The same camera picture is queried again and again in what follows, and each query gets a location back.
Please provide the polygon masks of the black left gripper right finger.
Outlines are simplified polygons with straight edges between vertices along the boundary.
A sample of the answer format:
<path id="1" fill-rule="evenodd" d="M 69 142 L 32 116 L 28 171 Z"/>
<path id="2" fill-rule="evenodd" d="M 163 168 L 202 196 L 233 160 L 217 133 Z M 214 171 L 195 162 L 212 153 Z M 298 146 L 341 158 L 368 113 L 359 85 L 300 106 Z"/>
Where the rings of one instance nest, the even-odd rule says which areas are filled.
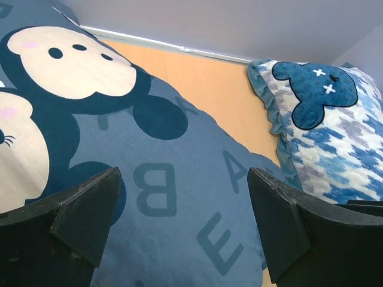
<path id="1" fill-rule="evenodd" d="M 252 168 L 248 186 L 277 286 L 381 286 L 382 203 L 332 204 Z"/>

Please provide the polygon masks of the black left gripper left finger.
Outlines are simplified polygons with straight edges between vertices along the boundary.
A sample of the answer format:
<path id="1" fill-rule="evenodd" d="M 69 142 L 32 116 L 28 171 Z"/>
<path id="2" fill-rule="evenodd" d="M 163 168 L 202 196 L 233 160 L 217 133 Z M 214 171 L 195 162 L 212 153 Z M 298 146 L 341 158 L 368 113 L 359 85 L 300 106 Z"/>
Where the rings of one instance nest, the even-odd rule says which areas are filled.
<path id="1" fill-rule="evenodd" d="M 118 168 L 1 214 L 1 286 L 90 286 L 121 184 Z"/>

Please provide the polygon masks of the blue cartoon letter pillowcase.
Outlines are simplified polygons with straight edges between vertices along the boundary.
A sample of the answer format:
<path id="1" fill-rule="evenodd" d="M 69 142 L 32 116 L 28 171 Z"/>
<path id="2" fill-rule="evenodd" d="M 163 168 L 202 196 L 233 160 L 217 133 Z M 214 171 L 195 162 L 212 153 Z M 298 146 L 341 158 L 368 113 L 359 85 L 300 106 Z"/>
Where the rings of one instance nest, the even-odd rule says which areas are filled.
<path id="1" fill-rule="evenodd" d="M 92 286 L 262 286 L 247 175 L 281 169 L 60 2 L 2 1 L 1 211 L 111 167 L 120 197 Z"/>

